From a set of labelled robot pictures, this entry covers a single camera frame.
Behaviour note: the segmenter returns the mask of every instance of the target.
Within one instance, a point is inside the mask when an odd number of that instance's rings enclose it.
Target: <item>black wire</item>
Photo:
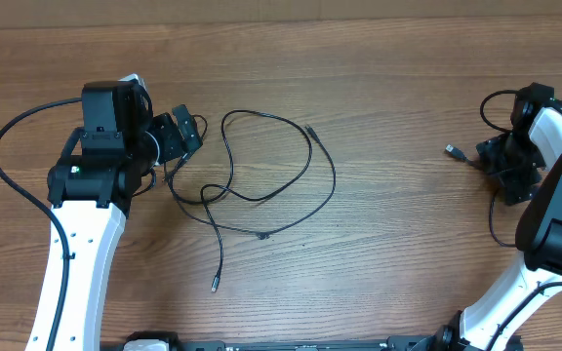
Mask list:
[[[473,167],[474,169],[476,169],[476,170],[478,170],[478,171],[480,171],[480,172],[482,172],[482,173],[485,173],[485,170],[483,169],[483,167],[482,167],[481,165],[479,165],[477,162],[474,162],[474,161],[468,159],[467,157],[465,157],[465,162],[466,162],[469,166]]]
[[[155,173],[155,170],[153,170],[153,169],[149,169],[148,172],[151,174],[151,182],[146,186],[146,188],[144,190],[141,190],[141,191],[135,193],[134,195],[132,195],[132,197],[137,197],[139,195],[142,195],[145,192],[151,190],[153,187],[155,187],[155,183],[157,182],[157,174]]]
[[[307,168],[309,167],[309,163],[311,162],[311,153],[312,153],[311,141],[309,140],[309,136],[307,135],[307,133],[296,123],[294,123],[294,122],[292,122],[288,119],[285,119],[283,117],[275,116],[275,115],[272,115],[272,114],[269,114],[269,113],[264,113],[264,112],[258,112],[258,111],[252,111],[252,110],[232,110],[232,111],[229,111],[227,114],[224,115],[224,117],[222,117],[222,121],[221,121],[222,140],[224,141],[224,146],[226,147],[227,155],[229,157],[229,179],[228,179],[226,185],[224,186],[224,188],[221,188],[220,194],[214,196],[211,199],[205,199],[205,201],[208,204],[213,203],[213,202],[217,201],[219,198],[221,198],[228,191],[227,189],[231,186],[231,182],[233,181],[233,175],[234,175],[233,154],[231,153],[231,147],[229,146],[229,141],[226,138],[226,131],[225,131],[224,125],[225,125],[226,119],[229,116],[231,116],[232,114],[235,114],[235,113],[250,113],[250,114],[253,114],[253,115],[256,115],[256,116],[272,118],[272,119],[276,119],[276,120],[288,123],[289,125],[291,125],[295,129],[297,129],[299,132],[301,132],[302,136],[307,141],[307,145],[309,146],[309,155],[307,157],[307,162],[304,165],[304,167],[302,168],[302,170],[299,172],[299,174],[296,175],[292,180],[288,181],[283,186],[281,186],[277,190],[271,192],[270,194],[267,194],[267,195],[259,197],[259,198],[243,197],[244,200],[257,202],[257,201],[269,200],[269,199],[273,198],[278,193],[285,190],[288,186],[292,185],[295,181],[299,180],[299,178],[307,171]],[[189,159],[189,155],[183,157],[182,159],[185,160],[184,162],[186,162]],[[172,185],[173,181],[171,180],[171,178],[174,177],[174,175],[177,172],[179,166],[180,166],[180,164],[178,163],[176,165],[174,171],[172,172],[172,174],[167,176],[167,179],[169,179],[169,182],[168,182],[169,188],[171,189],[171,192],[173,193],[173,196],[175,197],[176,200],[181,201],[183,203],[186,203],[188,205],[202,205],[203,201],[195,201],[195,200],[188,200],[188,199],[182,198],[173,188],[173,185]]]
[[[520,94],[519,91],[515,91],[515,90],[503,90],[503,91],[497,91],[495,93],[491,93],[489,94],[487,97],[485,97],[483,99],[483,101],[480,103],[480,118],[483,119],[483,122],[485,122],[489,127],[497,130],[497,131],[501,131],[503,133],[510,133],[511,130],[508,130],[506,128],[502,128],[502,127],[498,127],[495,124],[491,123],[487,117],[485,117],[485,103],[487,103],[490,99],[500,96],[500,95],[505,95],[505,94],[515,94],[518,95]]]
[[[12,121],[8,122],[8,124],[1,129],[0,141],[3,135],[23,118],[47,108],[62,106],[69,103],[79,102],[81,100],[82,99],[80,97],[69,98],[61,101],[47,103],[42,106],[34,107],[30,110],[23,112],[19,116],[15,117]],[[62,279],[60,282],[60,294],[58,296],[58,304],[56,305],[56,314],[54,316],[54,322],[52,323],[51,331],[49,333],[49,340],[47,341],[47,351],[52,351],[56,343],[56,336],[58,334],[58,327],[60,326],[62,309],[64,307],[64,300],[66,298],[66,289],[68,288],[68,270],[69,270],[70,254],[68,249],[68,241],[66,239],[66,233],[64,233],[64,228],[62,228],[62,225],[60,224],[60,221],[58,220],[56,215],[40,200],[38,200],[36,197],[34,197],[32,194],[27,192],[25,189],[23,189],[18,184],[16,184],[12,179],[10,179],[10,177],[6,175],[6,173],[1,169],[1,167],[0,167],[0,177],[8,185],[10,185],[10,187],[12,187],[15,191],[17,191],[22,197],[29,200],[29,202],[34,204],[34,206],[36,206],[40,211],[42,211],[54,224],[56,230],[58,230],[58,235],[60,236],[60,242],[62,245]]]
[[[524,308],[526,308],[526,306],[535,298],[535,296],[537,296],[537,294],[543,293],[546,289],[556,288],[556,287],[562,287],[562,282],[547,283],[547,284],[540,285],[536,289],[534,289],[533,292],[531,292],[528,296],[526,296],[526,298],[517,306],[517,308],[515,308],[508,315],[508,317],[506,317],[504,322],[498,326],[496,333],[494,333],[491,340],[489,341],[489,344],[487,345],[486,351],[491,351],[492,348],[494,348],[496,341],[498,341],[498,337],[502,335],[508,324],[511,323],[513,319],[515,319],[515,317],[517,317],[517,315],[520,312],[522,312]]]
[[[290,181],[288,181],[287,183],[285,183],[285,184],[284,184],[283,186],[281,186],[279,189],[277,189],[277,190],[271,192],[271,193],[268,194],[268,195],[265,195],[265,196],[262,196],[262,197],[259,197],[259,198],[251,198],[251,197],[242,195],[242,194],[236,192],[235,190],[231,189],[231,188],[229,187],[229,185],[230,185],[230,183],[231,183],[231,181],[232,181],[232,179],[233,179],[234,162],[233,162],[233,155],[232,155],[232,153],[231,153],[231,148],[230,148],[229,143],[228,143],[228,140],[227,140],[227,138],[226,138],[226,133],[225,133],[225,130],[224,130],[224,124],[225,124],[226,119],[227,119],[230,115],[232,115],[232,114],[234,114],[234,113],[251,113],[251,114],[254,114],[254,115],[260,116],[260,117],[266,117],[266,118],[272,118],[272,119],[280,120],[280,121],[282,121],[282,122],[285,122],[285,123],[290,124],[292,127],[296,128],[299,132],[301,132],[302,136],[305,138],[305,141],[307,142],[307,146],[308,146],[308,148],[309,148],[309,154],[308,154],[308,157],[307,157],[307,162],[305,163],[305,166],[304,166],[303,169],[299,172],[299,174],[298,174],[297,176],[295,176],[292,180],[290,180]],[[214,230],[215,230],[216,235],[217,235],[217,237],[218,237],[218,240],[219,240],[219,247],[220,247],[220,250],[221,250],[221,259],[220,259],[220,262],[219,262],[219,269],[218,269],[218,271],[217,271],[217,274],[216,274],[216,276],[215,276],[215,280],[214,280],[214,283],[213,283],[213,289],[212,289],[213,292],[216,290],[216,287],[218,286],[218,283],[219,283],[220,278],[221,278],[222,263],[223,263],[223,258],[224,258],[224,252],[223,252],[223,248],[222,248],[222,237],[221,237],[221,233],[220,233],[220,231],[219,231],[220,228],[227,229],[227,230],[238,231],[238,232],[243,232],[243,233],[256,234],[260,239],[265,239],[265,238],[268,238],[270,235],[272,235],[272,234],[274,234],[274,233],[278,233],[278,232],[280,232],[280,231],[282,231],[282,230],[288,229],[288,228],[290,228],[290,227],[292,227],[292,226],[294,226],[294,225],[297,225],[297,224],[301,223],[302,221],[308,219],[309,217],[311,217],[312,215],[314,215],[314,214],[316,214],[318,211],[320,211],[320,209],[322,209],[322,208],[329,202],[329,200],[331,200],[331,198],[333,197],[333,194],[335,193],[335,189],[336,189],[336,169],[335,169],[335,165],[334,165],[334,163],[333,163],[333,159],[331,158],[331,155],[329,154],[329,152],[327,151],[327,149],[324,147],[324,145],[323,145],[322,142],[320,141],[320,138],[319,138],[318,135],[315,133],[315,131],[313,131],[313,129],[312,129],[311,127],[309,127],[309,126],[306,126],[306,130],[307,130],[307,133],[306,133],[300,126],[298,126],[296,123],[294,123],[294,122],[292,122],[292,121],[290,121],[290,120],[287,120],[287,119],[285,119],[285,118],[278,117],[278,116],[275,116],[275,115],[271,115],[271,114],[268,114],[268,113],[257,112],[257,111],[251,111],[251,110],[233,110],[233,111],[228,112],[226,115],[224,115],[224,117],[222,118],[222,121],[221,121],[222,139],[223,139],[223,141],[224,141],[224,145],[225,145],[225,147],[226,147],[227,155],[228,155],[228,158],[229,158],[229,181],[227,182],[227,186],[222,186],[222,185],[218,185],[218,184],[206,184],[206,185],[204,185],[203,187],[201,187],[201,190],[200,190],[200,198],[201,198],[201,200],[200,200],[200,201],[192,201],[192,200],[183,199],[183,198],[175,191],[175,188],[174,188],[174,177],[175,177],[175,174],[177,173],[177,171],[178,171],[181,167],[183,167],[183,166],[186,164],[186,162],[187,162],[187,160],[189,159],[190,155],[185,155],[184,157],[182,157],[182,158],[177,162],[177,164],[175,165],[174,169],[173,169],[169,174],[167,174],[166,181],[167,181],[167,183],[168,183],[169,189],[171,190],[171,193],[173,194],[173,197],[174,197],[175,200],[177,201],[177,203],[178,203],[180,209],[183,211],[183,213],[184,213],[186,216],[188,216],[189,218],[194,219],[194,220],[196,220],[196,221],[198,221],[198,222],[201,222],[201,223],[204,223],[204,224],[208,224],[208,225],[212,225],[212,226],[214,227]],[[327,157],[327,159],[328,159],[328,161],[329,161],[329,163],[330,163],[330,165],[331,165],[331,169],[332,169],[332,173],[333,173],[333,186],[332,186],[332,189],[331,189],[331,193],[329,194],[329,196],[328,196],[316,209],[314,209],[314,210],[311,211],[309,214],[303,216],[302,218],[300,218],[300,219],[298,219],[298,220],[296,220],[296,221],[294,221],[294,222],[292,222],[292,223],[290,223],[290,224],[287,224],[287,225],[284,225],[284,226],[282,226],[282,227],[280,227],[280,228],[277,228],[277,229],[274,229],[274,230],[269,230],[269,231],[255,231],[255,230],[249,230],[249,229],[243,229],[243,228],[235,228],[235,227],[230,227],[230,226],[226,226],[226,225],[217,224],[217,223],[214,221],[214,218],[213,218],[213,216],[212,216],[212,213],[211,213],[211,211],[210,211],[208,205],[209,205],[210,203],[214,202],[214,201],[217,201],[217,200],[219,199],[219,197],[222,196],[222,195],[224,195],[225,193],[231,193],[231,194],[233,194],[233,195],[239,197],[240,199],[243,199],[243,200],[246,200],[246,201],[258,202],[258,201],[264,201],[264,200],[271,199],[271,198],[274,197],[275,195],[279,194],[281,191],[285,190],[288,186],[290,186],[291,184],[293,184],[295,181],[297,181],[297,180],[304,174],[304,172],[308,169],[309,164],[310,164],[310,162],[311,162],[312,146],[311,146],[311,141],[309,140],[309,136],[311,136],[311,137],[316,141],[316,143],[318,143],[318,145],[320,146],[320,148],[321,148],[322,151],[324,152],[325,156]],[[213,198],[211,198],[211,199],[206,199],[205,196],[204,196],[204,192],[205,192],[205,190],[208,189],[208,188],[218,188],[218,189],[221,190],[221,193],[220,193],[219,195],[217,195],[216,197],[213,197]],[[206,212],[206,214],[207,214],[207,216],[208,216],[209,221],[206,221],[206,220],[204,220],[204,219],[198,218],[198,217],[196,217],[196,216],[190,214],[190,213],[185,209],[185,207],[183,206],[182,202],[189,203],[189,204],[202,204],[203,207],[205,208],[205,212]]]
[[[203,120],[203,122],[205,122],[205,129],[203,130],[203,134],[201,134],[201,138],[205,137],[205,134],[207,133],[207,120],[205,119],[205,117],[201,116],[201,115],[192,115],[192,118],[200,118]]]
[[[496,233],[494,232],[494,204],[496,203],[496,197],[498,196],[499,189],[494,191],[494,195],[492,196],[492,202],[489,205],[489,232],[492,234],[492,238],[503,248],[515,248],[515,244],[507,244],[502,240],[498,239]]]

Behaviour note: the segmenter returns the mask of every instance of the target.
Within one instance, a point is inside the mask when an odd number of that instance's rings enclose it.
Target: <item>wood grain surface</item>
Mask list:
[[[382,19],[0,31],[0,128],[22,111],[80,95],[84,83],[137,72],[156,111],[185,103],[210,121],[205,145],[176,184],[194,197],[223,182],[220,120],[234,108],[278,114],[318,133],[338,169],[338,190],[313,218],[268,240],[184,217],[164,184],[137,198],[111,269],[102,339],[141,330],[181,339],[288,341],[433,333],[476,301],[514,255],[489,236],[492,184],[443,152],[472,156],[495,131],[482,98],[532,82],[562,98],[562,17]],[[511,99],[488,116],[508,124]],[[41,112],[2,141],[0,163],[46,199],[47,171],[80,106]],[[306,158],[291,127],[239,117],[228,127],[234,186],[265,194]],[[218,222],[274,228],[328,194],[331,171],[314,149],[305,176],[266,204],[228,197]],[[193,209],[202,215],[201,209]],[[505,241],[524,206],[496,208]],[[0,180],[0,350],[21,350],[31,330],[49,224]],[[519,331],[528,350],[562,350],[562,293]]]

